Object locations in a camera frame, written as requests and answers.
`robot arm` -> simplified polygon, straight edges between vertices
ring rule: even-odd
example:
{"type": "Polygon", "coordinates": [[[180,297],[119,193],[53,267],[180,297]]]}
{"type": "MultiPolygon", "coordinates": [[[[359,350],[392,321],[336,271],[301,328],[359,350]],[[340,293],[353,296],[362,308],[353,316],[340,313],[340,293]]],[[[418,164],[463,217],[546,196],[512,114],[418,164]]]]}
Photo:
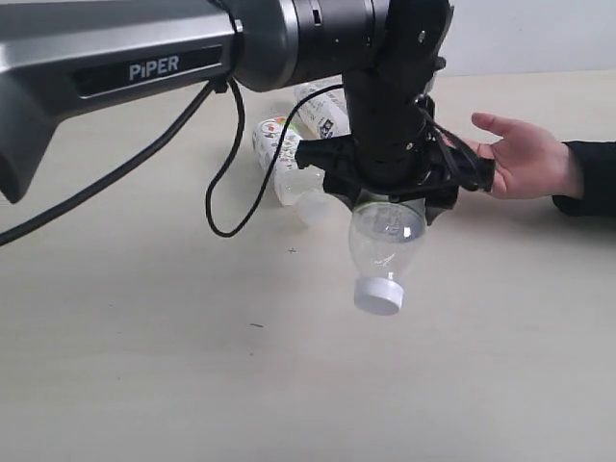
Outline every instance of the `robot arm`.
{"type": "Polygon", "coordinates": [[[0,191],[15,203],[68,117],[203,81],[255,91],[342,74],[351,134],[306,141],[301,167],[349,207],[363,193],[487,189],[493,166],[441,154],[428,97],[449,0],[148,0],[0,6],[0,191]],[[474,167],[464,184],[456,171],[474,167]]]}

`human hand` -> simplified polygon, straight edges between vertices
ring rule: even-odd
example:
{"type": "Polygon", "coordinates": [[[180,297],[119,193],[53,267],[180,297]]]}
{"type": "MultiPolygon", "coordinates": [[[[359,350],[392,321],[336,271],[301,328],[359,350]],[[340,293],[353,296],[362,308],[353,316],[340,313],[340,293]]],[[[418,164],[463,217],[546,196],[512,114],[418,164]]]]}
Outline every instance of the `human hand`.
{"type": "Polygon", "coordinates": [[[550,132],[521,120],[483,113],[473,114],[473,124],[500,137],[492,144],[466,141],[477,155],[496,161],[494,197],[582,198],[581,169],[569,147],[550,132]]]}

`table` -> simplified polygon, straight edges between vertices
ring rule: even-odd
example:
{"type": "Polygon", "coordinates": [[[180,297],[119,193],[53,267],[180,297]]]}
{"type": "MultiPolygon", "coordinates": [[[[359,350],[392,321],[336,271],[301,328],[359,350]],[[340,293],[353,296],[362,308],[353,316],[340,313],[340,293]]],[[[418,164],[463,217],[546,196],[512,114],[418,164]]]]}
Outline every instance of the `table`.
{"type": "MultiPolygon", "coordinates": [[[[0,226],[86,186],[196,93],[70,120],[0,226]]],[[[288,90],[246,95],[250,126],[288,90]]],[[[616,72],[440,80],[440,121],[474,110],[562,139],[616,137],[616,72]]],[[[344,208],[305,229],[269,192],[236,239],[203,192],[235,125],[206,103],[164,152],[0,253],[0,459],[6,461],[611,461],[616,225],[546,200],[463,194],[381,319],[352,305],[344,208]]],[[[220,184],[231,227],[262,172],[249,137],[220,184]]]]}

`black sleeve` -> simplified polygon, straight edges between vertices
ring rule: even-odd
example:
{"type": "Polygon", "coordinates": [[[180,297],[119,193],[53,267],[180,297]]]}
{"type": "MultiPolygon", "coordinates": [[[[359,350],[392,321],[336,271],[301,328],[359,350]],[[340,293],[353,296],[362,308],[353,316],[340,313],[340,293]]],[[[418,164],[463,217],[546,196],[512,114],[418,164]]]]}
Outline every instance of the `black sleeve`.
{"type": "Polygon", "coordinates": [[[581,167],[582,200],[555,196],[558,209],[570,217],[616,218],[616,142],[570,141],[566,143],[581,167]]]}

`piper logo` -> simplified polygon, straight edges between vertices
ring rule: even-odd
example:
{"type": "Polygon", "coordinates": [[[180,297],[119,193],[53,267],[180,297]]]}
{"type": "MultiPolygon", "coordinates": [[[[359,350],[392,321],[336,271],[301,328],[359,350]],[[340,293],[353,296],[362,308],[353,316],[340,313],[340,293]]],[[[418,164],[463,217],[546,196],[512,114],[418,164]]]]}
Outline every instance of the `piper logo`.
{"type": "Polygon", "coordinates": [[[128,80],[138,82],[152,77],[163,77],[178,71],[180,64],[179,56],[168,56],[158,60],[146,61],[145,63],[131,64],[128,68],[128,80]]]}

